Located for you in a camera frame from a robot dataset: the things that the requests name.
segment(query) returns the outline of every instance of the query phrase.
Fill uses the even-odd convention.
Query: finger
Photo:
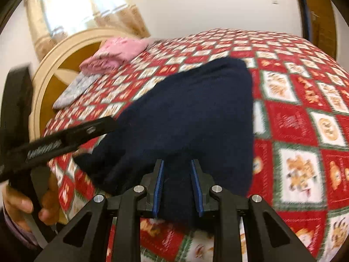
[[[11,218],[11,220],[19,225],[20,227],[24,228],[25,230],[29,230],[30,228],[27,226],[26,222],[24,221],[24,218],[22,216],[22,212],[19,211],[16,207],[11,206],[8,202],[4,200],[3,202],[4,208]]]
[[[57,178],[52,172],[50,174],[50,177],[48,178],[48,189],[58,193]]]
[[[41,199],[41,204],[44,209],[56,212],[59,209],[58,192],[47,191]]]
[[[30,214],[33,211],[32,201],[24,194],[18,192],[10,185],[5,186],[4,201],[14,208]]]
[[[53,210],[41,209],[39,219],[46,225],[53,225],[59,220],[59,210],[54,212]]]

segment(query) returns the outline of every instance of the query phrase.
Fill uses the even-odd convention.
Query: quilt
[[[177,72],[221,57],[245,61],[253,77],[254,163],[249,194],[260,194],[318,261],[328,262],[348,236],[349,75],[303,38],[287,33],[212,29],[157,43],[112,75],[104,75],[71,106],[60,110],[44,134],[111,115]],[[102,139],[83,145],[92,149]],[[68,219],[95,194],[71,154],[49,162]],[[213,241],[141,219],[142,261],[212,261]],[[115,224],[109,238],[107,261]],[[243,225],[241,251],[247,261]]]

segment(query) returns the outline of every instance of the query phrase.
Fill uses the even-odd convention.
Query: bed
[[[213,29],[154,44],[116,74],[102,76],[71,106],[53,111],[79,64],[112,36],[130,35],[116,29],[87,30],[62,41],[41,62],[33,80],[31,139],[83,121],[117,117],[170,74],[220,57],[243,59],[254,82],[255,156],[249,195],[258,193],[271,204],[318,261],[343,257],[349,231],[349,74],[335,60],[291,34]],[[83,147],[91,149],[100,140]],[[105,194],[79,170],[71,154],[51,160],[49,166],[68,220],[95,194]],[[246,261],[243,228],[240,237]],[[212,247],[213,237],[203,231],[141,219],[143,261],[211,261]]]

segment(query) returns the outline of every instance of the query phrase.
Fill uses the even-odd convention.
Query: curtain
[[[129,0],[24,0],[40,60],[64,38],[85,29],[113,27],[140,38],[150,34]]]

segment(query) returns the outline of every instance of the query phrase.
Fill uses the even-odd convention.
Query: folded pink towel
[[[110,38],[92,57],[81,63],[80,70],[85,75],[115,73],[121,65],[137,57],[153,42],[151,38]]]

